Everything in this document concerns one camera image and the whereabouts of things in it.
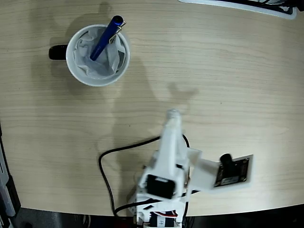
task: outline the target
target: floor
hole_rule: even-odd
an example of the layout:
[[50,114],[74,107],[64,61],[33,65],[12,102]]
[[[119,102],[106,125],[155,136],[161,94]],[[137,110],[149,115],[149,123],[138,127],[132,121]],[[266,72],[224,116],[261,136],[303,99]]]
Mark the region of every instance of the floor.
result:
[[[185,228],[295,228],[299,212],[304,205],[267,211],[187,217]],[[20,209],[16,218],[12,219],[14,228],[129,228],[125,221],[115,220],[107,216],[83,216],[58,212]]]

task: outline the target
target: white mug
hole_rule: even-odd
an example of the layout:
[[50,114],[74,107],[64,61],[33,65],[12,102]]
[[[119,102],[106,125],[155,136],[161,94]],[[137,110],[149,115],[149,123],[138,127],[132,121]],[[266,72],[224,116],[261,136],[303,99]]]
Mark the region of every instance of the white mug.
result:
[[91,28],[96,27],[107,27],[107,25],[90,25],[79,30],[75,35],[70,39],[68,45],[56,45],[49,49],[48,56],[52,60],[66,60],[67,67],[70,70],[71,74],[83,84],[88,86],[107,86],[116,82],[121,76],[126,72],[131,59],[130,53],[130,42],[128,37],[122,31],[117,35],[121,39],[125,47],[125,60],[122,67],[111,77],[105,79],[90,78],[86,75],[83,69],[79,68],[74,61],[74,50],[76,43],[81,36],[88,32]]

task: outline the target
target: white tissue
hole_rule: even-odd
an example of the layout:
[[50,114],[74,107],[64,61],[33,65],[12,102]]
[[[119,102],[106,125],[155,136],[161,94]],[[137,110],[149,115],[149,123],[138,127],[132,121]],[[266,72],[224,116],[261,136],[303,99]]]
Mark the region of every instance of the white tissue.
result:
[[105,47],[96,61],[90,59],[104,30],[105,28],[92,28],[79,38],[74,50],[76,65],[94,79],[106,79],[114,75],[123,65],[126,55],[123,42],[116,36],[114,42]]

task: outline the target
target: black mug handle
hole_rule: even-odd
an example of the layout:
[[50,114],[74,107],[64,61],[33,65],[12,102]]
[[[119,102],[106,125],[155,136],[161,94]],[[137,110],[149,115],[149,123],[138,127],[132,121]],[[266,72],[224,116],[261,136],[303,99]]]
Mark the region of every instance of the black mug handle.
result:
[[65,60],[67,44],[55,45],[48,50],[48,57],[52,60]]

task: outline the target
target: wooden table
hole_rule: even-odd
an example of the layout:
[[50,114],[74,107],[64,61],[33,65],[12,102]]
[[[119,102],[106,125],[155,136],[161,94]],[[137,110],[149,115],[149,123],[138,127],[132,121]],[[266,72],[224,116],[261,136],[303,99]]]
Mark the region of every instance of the wooden table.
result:
[[[111,215],[98,155],[158,135],[173,107],[204,158],[256,157],[251,188],[197,193],[188,215],[304,203],[304,14],[290,21],[177,0],[100,2],[1,2],[0,121],[23,207]],[[116,14],[132,43],[117,83],[83,85],[65,61],[48,59],[50,46]],[[117,207],[156,149],[105,158]]]

